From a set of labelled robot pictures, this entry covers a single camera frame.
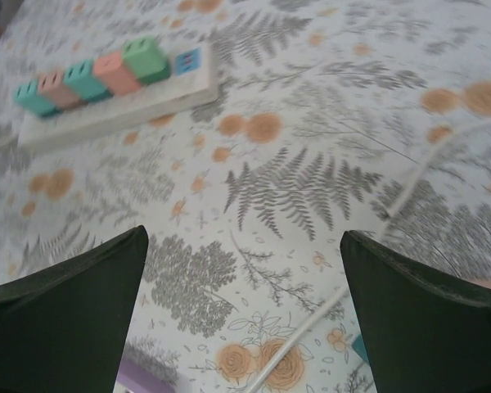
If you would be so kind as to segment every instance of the tablecloth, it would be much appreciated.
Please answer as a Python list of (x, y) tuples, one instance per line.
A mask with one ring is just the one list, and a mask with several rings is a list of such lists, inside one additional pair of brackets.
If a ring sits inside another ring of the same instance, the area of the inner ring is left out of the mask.
[[(50, 155), (1, 147), (0, 283), (144, 224), (126, 355), (178, 391), (238, 393), (345, 282), (343, 231), (374, 236), (469, 124), (384, 243), (491, 278), (491, 0), (25, 0), (0, 41), (0, 140), (17, 84), (143, 35), (209, 42), (219, 99)], [(375, 391), (358, 333), (344, 300), (262, 392)]]

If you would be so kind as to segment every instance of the fern leaf print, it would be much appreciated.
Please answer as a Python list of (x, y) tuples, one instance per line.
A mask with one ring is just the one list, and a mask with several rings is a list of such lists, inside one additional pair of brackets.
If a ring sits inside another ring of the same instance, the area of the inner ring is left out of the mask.
[(238, 56), (261, 66), (266, 58), (277, 55), (278, 48), (287, 49), (290, 38), (298, 37), (311, 22), (309, 18), (263, 14), (261, 11), (249, 18), (246, 15), (243, 12), (226, 27), (200, 37), (200, 40), (209, 41), (218, 57), (231, 67), (237, 67)]
[(308, 156), (305, 147), (292, 157), (282, 148), (256, 169), (245, 163), (238, 176), (229, 172), (224, 211), (228, 212), (238, 201), (240, 230), (249, 211), (256, 210), (256, 219), (279, 238), (283, 238), (279, 220), (284, 219), (303, 230), (312, 241), (318, 222), (329, 231), (334, 229), (333, 207), (349, 220), (352, 201), (363, 202), (365, 194), (372, 194), (381, 177), (358, 166), (351, 167), (346, 160), (337, 165), (334, 156), (323, 153)]

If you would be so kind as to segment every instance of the table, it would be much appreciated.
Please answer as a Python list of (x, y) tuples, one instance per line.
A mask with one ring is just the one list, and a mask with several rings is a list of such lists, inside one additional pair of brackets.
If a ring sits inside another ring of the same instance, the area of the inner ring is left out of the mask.
[[(491, 119), (491, 0), (26, 0), (0, 42), (0, 140), (18, 83), (146, 34), (209, 41), (220, 98), (48, 156), (0, 148), (0, 283), (144, 224), (127, 356), (237, 393), (345, 282), (343, 231), (374, 234), (433, 146)], [(491, 124), (441, 151), (385, 244), (491, 278)], [(358, 333), (345, 300), (262, 392), (374, 392)]]

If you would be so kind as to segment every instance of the gray tree print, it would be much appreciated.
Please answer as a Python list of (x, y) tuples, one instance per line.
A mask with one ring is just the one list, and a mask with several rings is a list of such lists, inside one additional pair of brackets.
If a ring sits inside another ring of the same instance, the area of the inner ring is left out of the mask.
[(425, 88), (426, 81), (410, 70), (392, 71), (382, 61), (367, 61), (356, 64), (352, 61), (337, 61), (322, 67), (319, 75), (335, 76), (346, 88), (377, 86), (388, 90), (398, 88)]
[(200, 105), (194, 108), (191, 112), (191, 119), (195, 123), (209, 123), (212, 119), (221, 115), (234, 84), (236, 84), (236, 79), (231, 76), (228, 77), (218, 86), (218, 98), (209, 104)]
[(463, 47), (470, 36), (477, 30), (474, 26), (452, 27), (446, 34), (446, 39), (433, 41), (424, 46), (424, 52), (428, 55), (442, 55), (449, 49), (458, 49)]
[[(277, 272), (261, 266), (261, 264), (269, 262), (272, 255), (256, 254), (241, 248), (232, 233), (231, 240), (244, 261), (244, 264), (241, 267), (242, 272), (245, 275), (245, 281), (251, 285), (254, 290), (266, 287), (269, 290), (269, 299), (271, 299), (277, 307), (282, 307), (282, 299), (284, 297), (289, 297), (294, 300), (302, 310), (312, 314), (325, 302), (324, 299), (314, 300), (309, 296), (309, 294), (313, 292), (313, 285), (307, 282), (292, 284), (291, 280), (293, 278), (293, 273), (291, 269), (283, 269), (281, 272)], [(344, 313), (344, 306), (341, 303), (338, 303), (328, 311), (327, 317), (330, 320), (335, 321), (338, 318), (343, 318)]]
[(125, 343), (124, 357), (138, 364), (163, 383), (176, 386), (178, 380), (177, 352), (164, 350), (160, 342), (150, 337), (133, 338)]
[(307, 7), (317, 0), (270, 0), (270, 4), (280, 11), (295, 12), (302, 7)]
[[(11, 124), (0, 124), (0, 144), (11, 138)], [(31, 165), (32, 157), (24, 149), (17, 146), (16, 139), (0, 147), (0, 177), (11, 171), (20, 174), (26, 171)]]
[(303, 82), (284, 100), (305, 111), (295, 126), (300, 138), (334, 138), (336, 145), (351, 151), (362, 160), (379, 160), (394, 153), (415, 162), (411, 157), (379, 140), (376, 120), (363, 108), (349, 108), (348, 100), (337, 88)]
[(85, 191), (90, 201), (74, 212), (82, 220), (107, 218), (117, 226), (140, 215), (134, 203), (168, 201), (174, 188), (173, 180), (163, 172), (162, 151), (150, 148), (138, 156), (109, 154), (85, 179)]
[(75, 213), (69, 213), (56, 236), (44, 241), (38, 236), (34, 244), (26, 243), (20, 272), (32, 274), (91, 250), (96, 238), (89, 232), (82, 234), (82, 224), (74, 226), (78, 218)]
[(461, 183), (466, 183), (466, 168), (480, 169), (491, 178), (491, 145), (481, 151), (471, 151), (469, 143), (452, 143), (433, 160), (430, 170), (446, 174)]
[(333, 391), (335, 393), (363, 393), (368, 391), (372, 385), (367, 376), (360, 373), (360, 368), (356, 368), (347, 375), (343, 384), (336, 384)]
[[(391, 182), (376, 194), (372, 208), (381, 219), (401, 191), (399, 183)], [(450, 208), (446, 197), (422, 180), (390, 223), (385, 244), (459, 278), (491, 278), (491, 206)]]
[(306, 148), (290, 160), (287, 153), (287, 149), (282, 148), (276, 157), (254, 170), (244, 163), (238, 176), (229, 171), (224, 212), (237, 202), (240, 230), (246, 215), (250, 210), (256, 210), (257, 219), (283, 238), (277, 224), (278, 212), (302, 228), (312, 241), (316, 236), (312, 215), (332, 230), (331, 206), (339, 208), (345, 219), (349, 219), (351, 198), (363, 202), (364, 193), (372, 193), (381, 179), (380, 174), (363, 172), (346, 160), (337, 167), (335, 157), (322, 153), (318, 153), (311, 162), (304, 163)]
[(243, 12), (226, 27), (213, 29), (207, 36), (202, 35), (200, 41), (210, 42), (218, 58), (231, 67), (237, 67), (237, 56), (261, 66), (266, 56), (276, 56), (277, 46), (287, 49), (290, 39), (297, 37), (310, 21), (296, 16), (263, 14), (261, 11), (251, 15)]
[(213, 336), (236, 309), (217, 291), (235, 280), (233, 253), (225, 252), (220, 242), (201, 246), (193, 252), (178, 236), (166, 237), (161, 244), (149, 239), (143, 278), (154, 282), (153, 301), (171, 311), (178, 330)]
[(403, 3), (394, 2), (392, 6), (385, 7), (379, 6), (378, 2), (351, 2), (345, 11), (345, 22), (336, 35), (373, 32), (381, 40), (402, 38), (415, 43), (431, 22), (416, 18), (414, 10)]

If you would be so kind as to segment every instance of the floral tablecloth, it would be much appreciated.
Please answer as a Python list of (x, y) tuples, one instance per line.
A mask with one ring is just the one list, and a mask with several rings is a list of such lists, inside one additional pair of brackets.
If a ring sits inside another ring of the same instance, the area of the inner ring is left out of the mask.
[[(150, 34), (212, 44), (220, 98), (48, 156), (0, 148), (0, 283), (144, 224), (126, 355), (178, 391), (243, 391), (345, 281), (339, 240), (374, 234), (433, 146), (491, 118), (491, 0), (25, 0), (0, 42), (11, 90)], [(491, 278), (491, 125), (431, 163), (385, 243)], [(269, 391), (375, 391), (345, 300)]]

